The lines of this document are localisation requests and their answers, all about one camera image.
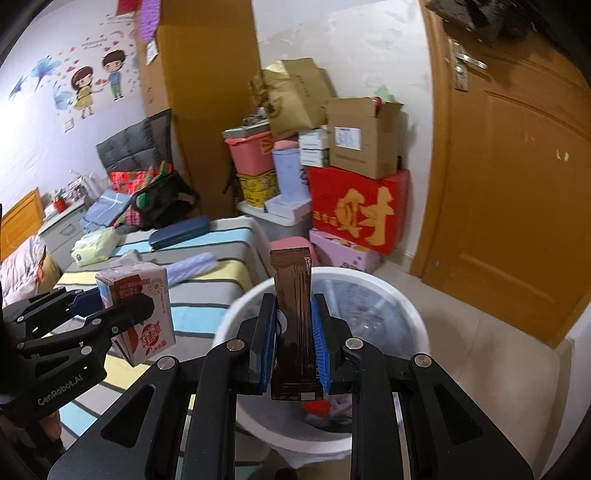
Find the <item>purple paper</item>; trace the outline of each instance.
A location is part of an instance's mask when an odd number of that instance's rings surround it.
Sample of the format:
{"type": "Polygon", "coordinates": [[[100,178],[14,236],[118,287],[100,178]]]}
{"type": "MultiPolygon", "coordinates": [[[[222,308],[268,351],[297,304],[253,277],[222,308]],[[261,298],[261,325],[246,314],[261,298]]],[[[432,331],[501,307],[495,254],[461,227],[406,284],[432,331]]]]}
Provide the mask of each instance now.
{"type": "Polygon", "coordinates": [[[139,11],[139,37],[144,42],[149,42],[154,38],[160,23],[160,1],[142,1],[142,7],[139,11]]]}

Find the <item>cartoon girl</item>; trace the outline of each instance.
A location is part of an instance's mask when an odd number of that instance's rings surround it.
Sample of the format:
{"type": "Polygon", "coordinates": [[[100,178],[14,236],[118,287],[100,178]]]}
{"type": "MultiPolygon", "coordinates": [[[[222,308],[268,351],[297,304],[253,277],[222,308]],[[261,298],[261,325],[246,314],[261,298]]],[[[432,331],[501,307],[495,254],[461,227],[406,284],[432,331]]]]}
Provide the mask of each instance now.
{"type": "Polygon", "coordinates": [[[86,109],[89,115],[92,115],[92,94],[102,92],[104,89],[92,89],[92,67],[82,67],[72,75],[72,88],[76,91],[76,103],[74,108],[82,111],[82,118],[86,118],[86,109]]]}

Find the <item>juice box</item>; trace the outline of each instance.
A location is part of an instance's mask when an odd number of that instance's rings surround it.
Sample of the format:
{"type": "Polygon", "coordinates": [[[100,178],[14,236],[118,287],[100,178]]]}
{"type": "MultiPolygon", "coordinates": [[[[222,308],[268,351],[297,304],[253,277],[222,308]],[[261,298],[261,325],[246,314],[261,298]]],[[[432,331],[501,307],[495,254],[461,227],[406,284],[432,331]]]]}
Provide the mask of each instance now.
{"type": "Polygon", "coordinates": [[[113,337],[115,348],[132,367],[175,344],[164,267],[146,262],[108,268],[96,274],[96,284],[105,308],[138,293],[154,301],[154,312],[149,319],[113,337]]]}

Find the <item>gray storage bin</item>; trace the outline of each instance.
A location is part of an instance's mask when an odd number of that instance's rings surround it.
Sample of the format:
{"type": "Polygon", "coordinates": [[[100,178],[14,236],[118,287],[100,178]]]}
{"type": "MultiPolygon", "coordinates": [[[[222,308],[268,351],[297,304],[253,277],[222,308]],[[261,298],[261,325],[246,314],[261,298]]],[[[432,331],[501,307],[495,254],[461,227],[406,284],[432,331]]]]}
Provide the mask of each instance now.
{"type": "Polygon", "coordinates": [[[246,201],[238,204],[238,210],[247,216],[253,217],[267,234],[270,242],[288,238],[291,236],[302,236],[309,238],[312,229],[312,214],[306,214],[299,221],[292,221],[268,213],[263,208],[256,208],[249,205],[246,201]]]}

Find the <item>door handle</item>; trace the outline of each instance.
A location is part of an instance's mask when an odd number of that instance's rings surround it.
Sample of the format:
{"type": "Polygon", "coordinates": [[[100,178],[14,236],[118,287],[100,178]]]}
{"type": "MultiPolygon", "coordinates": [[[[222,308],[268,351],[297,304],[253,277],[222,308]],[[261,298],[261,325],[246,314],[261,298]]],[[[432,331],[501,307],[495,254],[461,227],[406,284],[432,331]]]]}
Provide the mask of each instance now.
{"type": "Polygon", "coordinates": [[[448,41],[450,53],[449,63],[452,67],[454,88],[456,90],[461,90],[462,92],[467,92],[469,90],[470,83],[468,81],[468,68],[466,64],[469,63],[470,65],[474,65],[475,67],[478,67],[482,70],[486,70],[488,65],[482,61],[473,59],[466,53],[464,45],[459,43],[454,38],[450,38],[448,41]]]}
{"type": "Polygon", "coordinates": [[[465,61],[466,63],[474,65],[475,67],[478,67],[482,70],[486,70],[488,68],[488,65],[486,63],[478,61],[476,59],[473,59],[472,57],[469,57],[465,53],[454,52],[454,55],[456,56],[457,59],[459,59],[461,61],[465,61]]]}

